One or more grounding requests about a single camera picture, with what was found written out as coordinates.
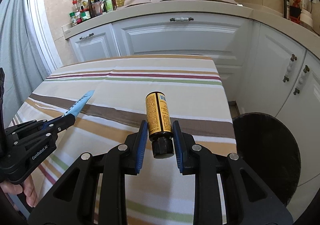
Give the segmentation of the person's left hand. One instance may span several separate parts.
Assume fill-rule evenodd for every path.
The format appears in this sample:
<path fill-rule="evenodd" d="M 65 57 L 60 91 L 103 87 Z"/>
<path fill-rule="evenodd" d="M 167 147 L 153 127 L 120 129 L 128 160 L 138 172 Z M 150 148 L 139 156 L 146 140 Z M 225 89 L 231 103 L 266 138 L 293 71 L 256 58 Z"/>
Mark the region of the person's left hand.
<path fill-rule="evenodd" d="M 14 185 L 9 181 L 3 181 L 1 183 L 1 189 L 5 194 L 18 195 L 24 193 L 24 195 L 26 196 L 26 203 L 32 208 L 36 207 L 39 202 L 34 181 L 31 175 L 26 178 L 22 185 Z"/>

